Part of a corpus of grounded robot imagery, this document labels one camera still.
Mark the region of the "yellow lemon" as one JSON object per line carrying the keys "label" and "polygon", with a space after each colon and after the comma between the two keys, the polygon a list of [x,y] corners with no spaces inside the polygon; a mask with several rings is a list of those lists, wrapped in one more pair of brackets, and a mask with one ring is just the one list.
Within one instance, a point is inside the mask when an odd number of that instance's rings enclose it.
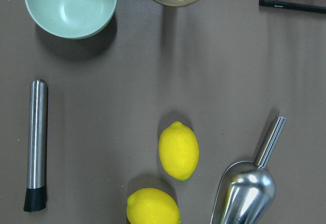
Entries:
{"label": "yellow lemon", "polygon": [[174,199],[156,188],[142,188],[131,194],[126,215],[130,223],[181,223]]}
{"label": "yellow lemon", "polygon": [[176,121],[161,133],[158,154],[163,169],[183,182],[190,178],[199,161],[199,144],[194,132]]}

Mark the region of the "mint green bowl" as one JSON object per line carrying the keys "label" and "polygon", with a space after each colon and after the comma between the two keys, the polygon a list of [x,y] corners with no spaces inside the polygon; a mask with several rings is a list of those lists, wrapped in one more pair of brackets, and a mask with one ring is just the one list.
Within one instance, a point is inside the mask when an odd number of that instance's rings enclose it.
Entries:
{"label": "mint green bowl", "polygon": [[102,31],[114,15],[117,0],[25,0],[33,21],[65,39],[84,39]]}

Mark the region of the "steel muddler black tip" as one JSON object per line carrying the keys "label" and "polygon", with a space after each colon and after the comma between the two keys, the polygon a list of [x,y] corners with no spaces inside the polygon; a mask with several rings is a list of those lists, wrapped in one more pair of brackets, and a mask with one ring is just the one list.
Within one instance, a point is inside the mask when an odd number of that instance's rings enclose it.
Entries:
{"label": "steel muddler black tip", "polygon": [[36,212],[46,208],[48,86],[34,79],[30,93],[27,183],[23,210]]}

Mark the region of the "steel ice scoop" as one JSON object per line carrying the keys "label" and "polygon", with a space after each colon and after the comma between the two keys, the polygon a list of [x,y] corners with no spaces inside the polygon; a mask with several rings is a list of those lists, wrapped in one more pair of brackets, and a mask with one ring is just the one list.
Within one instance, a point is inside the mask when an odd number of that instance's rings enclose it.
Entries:
{"label": "steel ice scoop", "polygon": [[254,161],[239,161],[223,173],[211,223],[257,223],[276,195],[273,177],[266,169],[287,119],[277,116]]}

